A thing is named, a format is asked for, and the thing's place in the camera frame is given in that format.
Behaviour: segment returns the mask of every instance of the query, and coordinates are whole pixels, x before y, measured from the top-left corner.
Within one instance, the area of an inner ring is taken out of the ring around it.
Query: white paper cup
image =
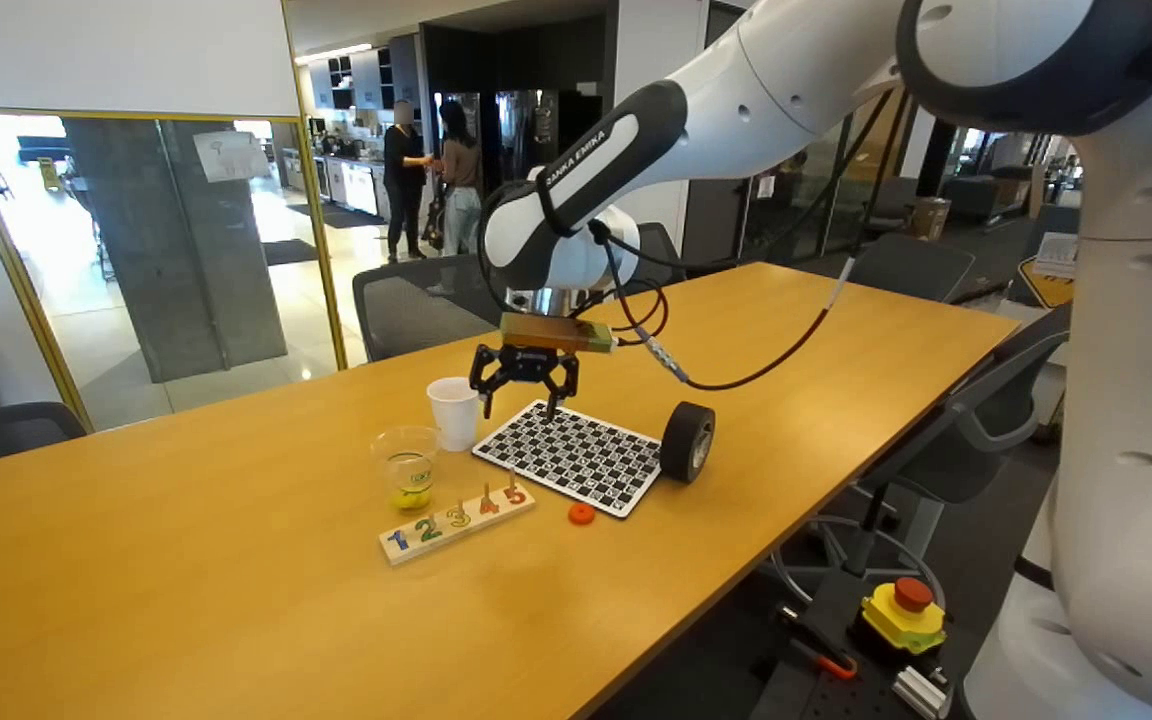
[[[479,393],[465,378],[444,378],[425,388],[438,423],[438,445],[447,452],[473,446],[479,432]]]

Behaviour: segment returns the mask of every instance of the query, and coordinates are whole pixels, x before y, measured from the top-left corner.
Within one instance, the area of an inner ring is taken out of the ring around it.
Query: jeans
[[[453,187],[447,192],[444,213],[444,258],[479,251],[479,218],[483,215],[479,191],[471,187]]]
[[[407,252],[416,255],[416,225],[420,223],[420,188],[402,188],[396,183],[385,183],[389,194],[389,255],[397,253],[397,236],[407,228]]]

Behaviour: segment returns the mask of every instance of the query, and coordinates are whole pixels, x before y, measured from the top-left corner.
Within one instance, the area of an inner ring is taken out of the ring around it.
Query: black top
[[[420,145],[419,137],[408,136],[396,126],[391,126],[385,131],[385,184],[397,184],[399,190],[419,190],[425,184],[425,168],[404,168],[403,158],[424,156],[425,149]]]

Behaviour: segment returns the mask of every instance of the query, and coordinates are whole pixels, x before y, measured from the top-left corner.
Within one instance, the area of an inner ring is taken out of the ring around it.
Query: floor mat
[[[288,210],[296,210],[302,215],[310,214],[308,205],[288,205]],[[346,210],[339,205],[323,205],[323,221],[338,229],[361,228],[364,225],[385,225],[385,219],[380,215],[364,213],[362,210]]]
[[[300,238],[262,242],[262,249],[265,250],[265,264],[270,266],[319,259],[319,251]]]

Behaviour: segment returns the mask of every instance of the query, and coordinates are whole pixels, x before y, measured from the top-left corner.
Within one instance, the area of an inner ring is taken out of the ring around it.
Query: wooden table
[[[831,283],[753,265],[672,287],[662,341],[727,381]],[[702,477],[589,526],[538,488],[533,511],[399,568],[371,439],[429,423],[426,382],[465,373],[476,341],[0,460],[0,717],[588,714],[1014,327],[849,286],[736,391],[685,388],[641,348],[584,356],[575,410],[659,437],[680,400],[717,408]],[[484,432],[536,396],[503,389]],[[435,477],[435,506],[506,482],[467,454]]]

